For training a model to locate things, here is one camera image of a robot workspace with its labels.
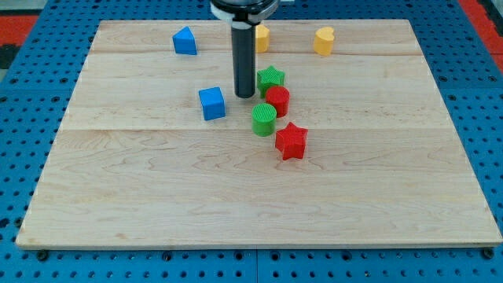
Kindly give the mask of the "black robot arm flange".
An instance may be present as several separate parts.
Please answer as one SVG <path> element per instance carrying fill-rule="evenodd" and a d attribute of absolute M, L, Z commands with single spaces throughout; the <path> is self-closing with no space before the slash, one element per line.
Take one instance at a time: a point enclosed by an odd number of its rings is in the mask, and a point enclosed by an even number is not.
<path fill-rule="evenodd" d="M 278 0 L 210 0 L 211 12 L 218 19 L 250 25 L 270 17 L 278 6 Z"/>

